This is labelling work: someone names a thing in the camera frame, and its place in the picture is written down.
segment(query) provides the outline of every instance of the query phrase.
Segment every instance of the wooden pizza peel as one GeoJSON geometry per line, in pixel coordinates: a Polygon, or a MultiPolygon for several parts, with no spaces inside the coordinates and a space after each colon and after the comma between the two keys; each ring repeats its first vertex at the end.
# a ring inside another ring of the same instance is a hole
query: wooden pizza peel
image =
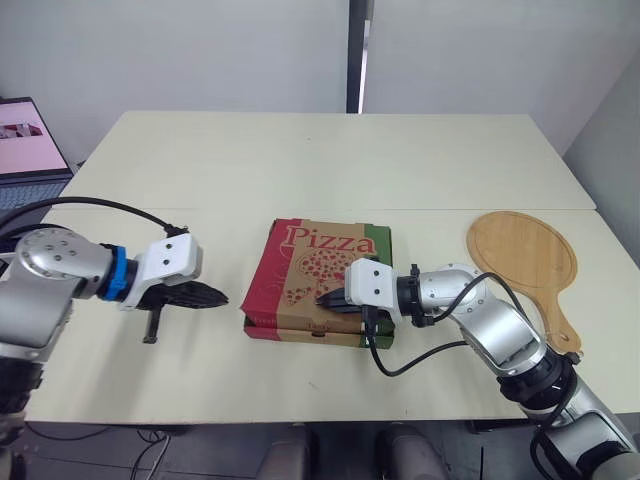
{"type": "Polygon", "coordinates": [[[580,337],[558,304],[558,294],[578,271],[576,255],[560,233],[529,215],[494,212],[473,223],[467,248],[481,270],[497,273],[533,301],[554,350],[580,352],[580,337]]]}

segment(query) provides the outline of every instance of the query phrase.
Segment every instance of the laptop screen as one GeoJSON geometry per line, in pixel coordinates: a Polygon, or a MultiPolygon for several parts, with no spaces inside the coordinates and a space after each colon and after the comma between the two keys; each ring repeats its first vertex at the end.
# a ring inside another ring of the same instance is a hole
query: laptop screen
{"type": "Polygon", "coordinates": [[[71,173],[30,98],[0,100],[0,178],[71,173]]]}

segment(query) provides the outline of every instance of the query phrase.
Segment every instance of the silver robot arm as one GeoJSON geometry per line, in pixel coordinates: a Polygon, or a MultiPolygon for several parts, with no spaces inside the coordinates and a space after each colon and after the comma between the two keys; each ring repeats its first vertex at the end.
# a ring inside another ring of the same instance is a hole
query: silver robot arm
{"type": "Polygon", "coordinates": [[[532,456],[539,444],[562,478],[640,478],[631,435],[576,375],[576,357],[572,362],[550,349],[523,314],[485,283],[474,282],[479,275],[469,266],[449,264],[424,273],[414,266],[403,277],[360,259],[345,272],[344,297],[352,305],[386,310],[396,323],[411,315],[416,326],[432,323],[439,309],[459,300],[450,317],[463,338],[495,373],[501,393],[541,425],[532,456]],[[460,299],[463,289],[468,293],[460,299]]]}
{"type": "Polygon", "coordinates": [[[192,281],[202,251],[190,233],[153,242],[133,260],[124,247],[92,243],[64,228],[24,235],[0,278],[0,446],[20,434],[31,390],[69,320],[73,299],[98,297],[120,310],[149,310],[145,343],[154,343],[165,304],[208,308],[227,297],[192,281]]]}

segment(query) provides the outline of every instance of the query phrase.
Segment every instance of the laptop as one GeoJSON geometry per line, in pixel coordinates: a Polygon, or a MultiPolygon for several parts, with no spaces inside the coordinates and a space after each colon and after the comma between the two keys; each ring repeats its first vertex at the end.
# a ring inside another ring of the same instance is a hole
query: laptop
{"type": "MultiPolygon", "coordinates": [[[[0,99],[0,218],[15,208],[59,196],[71,177],[33,100],[0,99]]],[[[27,223],[39,223],[45,213],[35,212],[27,223]]],[[[24,223],[16,221],[10,228],[24,223]]]]}

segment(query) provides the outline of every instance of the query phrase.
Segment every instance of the pizza box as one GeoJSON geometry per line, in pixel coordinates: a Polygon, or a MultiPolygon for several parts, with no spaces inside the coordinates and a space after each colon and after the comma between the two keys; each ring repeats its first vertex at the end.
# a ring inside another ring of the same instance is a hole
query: pizza box
{"type": "MultiPolygon", "coordinates": [[[[392,265],[389,227],[276,219],[240,307],[244,331],[259,339],[366,347],[360,314],[316,305],[316,298],[344,287],[346,267],[362,257],[392,265]]],[[[391,347],[393,332],[391,319],[381,315],[376,345],[391,347]]]]}

